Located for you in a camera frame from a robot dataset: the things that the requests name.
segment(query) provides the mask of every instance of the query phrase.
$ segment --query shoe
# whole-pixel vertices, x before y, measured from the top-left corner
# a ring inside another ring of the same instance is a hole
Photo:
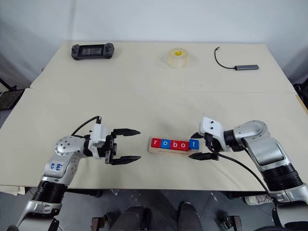
[[[248,205],[261,205],[264,203],[273,203],[271,197],[268,196],[267,194],[258,196],[246,196],[244,201]]]

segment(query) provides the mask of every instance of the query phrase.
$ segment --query white table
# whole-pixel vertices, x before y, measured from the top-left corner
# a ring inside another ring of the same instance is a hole
[[[82,61],[70,57],[71,45],[63,44],[1,128],[0,185],[36,186],[55,142],[95,115],[110,130],[139,130],[141,135],[117,138],[117,153],[142,158],[123,166],[83,159],[72,188],[262,190],[245,169],[228,160],[147,152],[153,136],[188,139],[203,116],[226,129],[253,119],[266,122],[308,181],[308,116],[265,45],[117,42],[111,60]],[[218,45],[225,65],[258,64],[260,69],[221,68],[213,57]],[[174,47],[189,51],[182,69],[164,63]],[[247,154],[229,155],[257,172]]]

